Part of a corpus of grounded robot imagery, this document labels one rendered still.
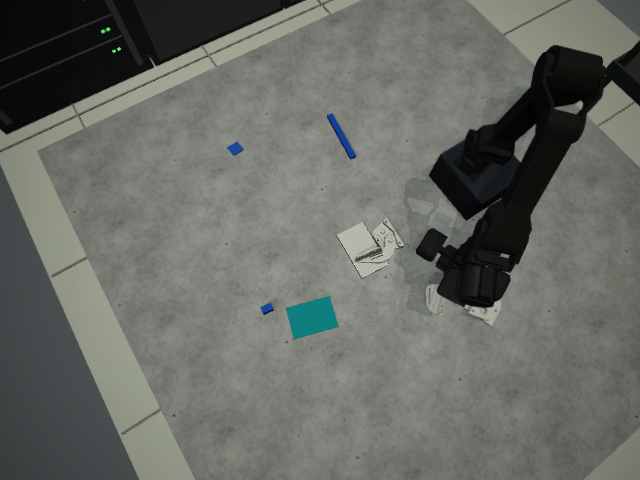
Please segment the blue flat bar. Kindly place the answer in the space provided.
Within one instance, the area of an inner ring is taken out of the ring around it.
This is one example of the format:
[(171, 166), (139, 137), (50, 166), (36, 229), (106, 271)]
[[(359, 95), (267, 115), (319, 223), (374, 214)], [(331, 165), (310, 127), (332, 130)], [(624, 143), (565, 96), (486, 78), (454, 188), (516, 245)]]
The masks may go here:
[(336, 132), (336, 134), (337, 134), (340, 142), (342, 143), (345, 151), (347, 152), (350, 160), (353, 159), (353, 158), (356, 158), (356, 154), (354, 153), (351, 145), (349, 144), (346, 136), (344, 135), (344, 133), (343, 133), (341, 127), (339, 126), (337, 120), (335, 119), (333, 113), (328, 114), (327, 118), (328, 118), (329, 122), (331, 123), (334, 131)]

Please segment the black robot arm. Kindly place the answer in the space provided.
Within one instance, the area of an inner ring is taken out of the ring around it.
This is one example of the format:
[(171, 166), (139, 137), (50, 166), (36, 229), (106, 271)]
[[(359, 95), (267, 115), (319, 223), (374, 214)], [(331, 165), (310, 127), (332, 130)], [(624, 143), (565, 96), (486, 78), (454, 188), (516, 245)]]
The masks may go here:
[[(531, 214), (570, 146), (579, 140), (587, 113), (602, 99), (605, 75), (602, 57), (552, 45), (538, 59), (530, 88), (513, 107), (496, 124), (469, 128), (454, 164), (475, 180), (491, 162), (505, 165), (515, 142), (536, 124), (534, 139), (504, 195), (486, 209), (462, 247), (468, 264), (463, 271), (455, 263), (445, 267), (439, 295), (463, 307), (493, 307), (497, 273), (511, 273), (519, 264), (532, 231)], [(583, 99), (576, 114), (554, 109)]]

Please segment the small blue cube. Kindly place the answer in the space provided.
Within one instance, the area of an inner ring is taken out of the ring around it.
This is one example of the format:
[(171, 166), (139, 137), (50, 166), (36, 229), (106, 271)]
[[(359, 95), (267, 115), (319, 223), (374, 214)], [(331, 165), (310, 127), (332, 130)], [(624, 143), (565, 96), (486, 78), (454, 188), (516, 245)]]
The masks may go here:
[(267, 305), (262, 306), (262, 307), (261, 307), (261, 310), (262, 310), (262, 312), (263, 312), (263, 314), (264, 314), (264, 315), (265, 315), (265, 314), (268, 314), (268, 313), (270, 313), (270, 312), (272, 312), (272, 311), (274, 311), (274, 309), (273, 309), (273, 307), (272, 307), (272, 304), (271, 304), (271, 303), (269, 303), (269, 304), (267, 304)]

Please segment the teal flat rectangular plate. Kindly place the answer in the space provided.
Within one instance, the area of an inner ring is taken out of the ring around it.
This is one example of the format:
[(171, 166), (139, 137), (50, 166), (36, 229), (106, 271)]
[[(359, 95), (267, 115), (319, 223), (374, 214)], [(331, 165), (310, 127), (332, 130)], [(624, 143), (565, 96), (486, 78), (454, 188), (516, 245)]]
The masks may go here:
[(338, 327), (330, 296), (286, 308), (293, 339)]

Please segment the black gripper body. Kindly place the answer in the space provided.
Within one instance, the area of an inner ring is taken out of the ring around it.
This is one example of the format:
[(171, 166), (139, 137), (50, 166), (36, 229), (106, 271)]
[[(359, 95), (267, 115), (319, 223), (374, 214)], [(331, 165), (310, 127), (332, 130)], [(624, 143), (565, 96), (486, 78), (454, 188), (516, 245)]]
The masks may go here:
[[(455, 263), (456, 265), (458, 265), (458, 267), (460, 267), (460, 270), (463, 271), (464, 266), (468, 264), (462, 255), (462, 247), (464, 244), (462, 244), (458, 250), (452, 248), (449, 245), (447, 245), (445, 248), (443, 247), (443, 244), (445, 243), (447, 238), (448, 237), (446, 235), (442, 234), (438, 230), (434, 228), (429, 229), (429, 231), (426, 233), (425, 237), (417, 247), (416, 254), (424, 258), (425, 260), (432, 262), (439, 253), (441, 254), (441, 258), (439, 259), (438, 264), (446, 267), (448, 264)], [(506, 274), (503, 271), (497, 273), (494, 302), (497, 302), (502, 298), (510, 281), (510, 275)]]

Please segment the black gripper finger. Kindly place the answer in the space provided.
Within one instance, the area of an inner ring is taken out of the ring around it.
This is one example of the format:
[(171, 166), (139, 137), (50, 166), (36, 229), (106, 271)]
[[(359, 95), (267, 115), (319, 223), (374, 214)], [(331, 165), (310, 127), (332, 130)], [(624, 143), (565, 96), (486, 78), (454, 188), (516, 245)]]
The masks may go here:
[[(453, 247), (452, 245), (449, 245), (449, 246), (451, 246), (452, 248), (454, 248), (454, 249), (458, 250), (457, 248)], [(441, 258), (441, 257), (440, 257), (440, 258)], [(440, 259), (440, 258), (439, 258), (439, 259)], [(438, 259), (438, 261), (439, 261), (439, 259)], [(440, 264), (438, 264), (438, 261), (436, 262), (436, 267), (437, 267), (438, 269), (440, 269), (440, 270), (442, 270), (442, 271), (444, 272), (445, 267), (443, 267), (443, 266), (441, 266)], [(445, 273), (445, 272), (444, 272), (444, 273)]]

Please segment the small blue square tile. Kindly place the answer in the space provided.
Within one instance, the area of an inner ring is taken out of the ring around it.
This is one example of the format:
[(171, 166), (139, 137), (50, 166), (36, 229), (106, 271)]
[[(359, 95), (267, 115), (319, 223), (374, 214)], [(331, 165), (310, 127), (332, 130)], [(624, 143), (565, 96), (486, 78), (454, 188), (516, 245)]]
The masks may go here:
[(234, 156), (244, 150), (237, 141), (227, 148)]

